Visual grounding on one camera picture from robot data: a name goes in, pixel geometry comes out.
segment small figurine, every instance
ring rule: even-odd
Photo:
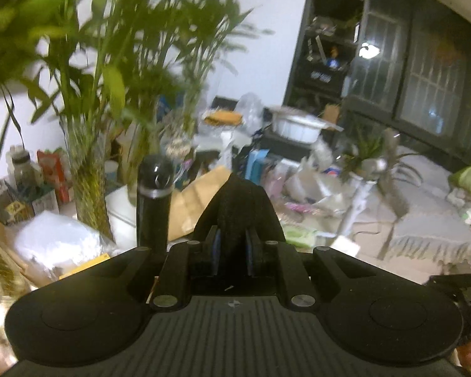
[[[330,50],[330,58],[328,59],[327,65],[331,69],[338,69],[339,63],[337,60],[338,57],[338,48],[336,46],[332,46],[332,49]]]

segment bottle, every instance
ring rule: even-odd
[[[14,165],[14,180],[19,192],[36,189],[35,170],[31,165],[30,153],[25,149],[11,155]]]
[[[139,247],[167,251],[169,209],[174,188],[172,162],[159,154],[144,157],[138,169],[136,231]]]
[[[13,187],[13,189],[17,190],[17,186],[14,179],[14,164],[13,164],[13,154],[15,152],[19,152],[24,150],[23,145],[12,145],[10,146],[9,151],[5,154],[5,161],[7,162],[7,173],[8,178],[7,182]]]

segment glass jar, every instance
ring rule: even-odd
[[[14,180],[18,191],[34,189],[36,187],[35,170],[31,164],[30,153],[26,150],[15,152],[12,155],[14,165]]]

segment glass vase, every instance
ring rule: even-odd
[[[127,153],[123,156],[123,169],[127,198],[132,205],[136,206],[139,165],[147,154],[159,152],[159,139],[156,134],[140,126],[134,126],[130,134],[132,139]]]
[[[78,220],[109,240],[113,235],[105,199],[106,132],[83,120],[63,120]]]

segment shelving unit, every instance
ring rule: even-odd
[[[364,39],[368,3],[369,0],[306,0],[285,105],[319,115],[325,104],[342,102],[349,91],[350,64]],[[335,27],[325,30],[318,26],[321,22]],[[338,51],[339,69],[332,69],[325,61],[333,47]]]

